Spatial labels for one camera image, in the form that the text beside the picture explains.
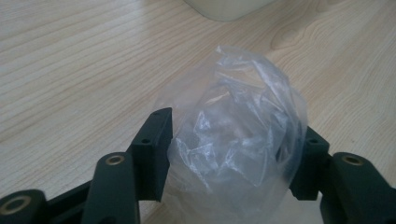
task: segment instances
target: plastic bag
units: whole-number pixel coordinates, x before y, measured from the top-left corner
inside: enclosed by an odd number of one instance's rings
[[[234,47],[167,85],[174,139],[163,201],[181,223],[265,223],[299,165],[305,102],[268,60]]]

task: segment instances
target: screw hole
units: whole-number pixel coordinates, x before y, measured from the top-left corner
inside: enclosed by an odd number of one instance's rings
[[[318,141],[317,139],[315,139],[315,138],[310,138],[310,139],[308,139],[308,142],[309,142],[310,144],[317,144],[317,143],[319,143],[319,141]]]
[[[343,161],[349,163],[351,165],[361,166],[363,165],[363,161],[354,156],[344,156]]]
[[[122,163],[124,160],[125,160],[125,158],[123,156],[116,155],[116,156],[107,158],[106,164],[107,165],[118,165],[118,164]]]
[[[26,195],[17,196],[0,207],[0,215],[12,215],[29,205],[32,198]]]

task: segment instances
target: white object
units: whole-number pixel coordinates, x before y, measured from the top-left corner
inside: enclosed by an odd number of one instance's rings
[[[274,0],[185,0],[199,13],[214,21],[233,21]]]

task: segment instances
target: wooden table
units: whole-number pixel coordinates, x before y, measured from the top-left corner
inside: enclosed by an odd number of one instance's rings
[[[0,0],[0,197],[53,198],[125,150],[161,87],[217,45],[265,55],[310,126],[396,187],[396,1],[279,0],[211,21],[182,0]],[[167,220],[141,203],[146,223]]]

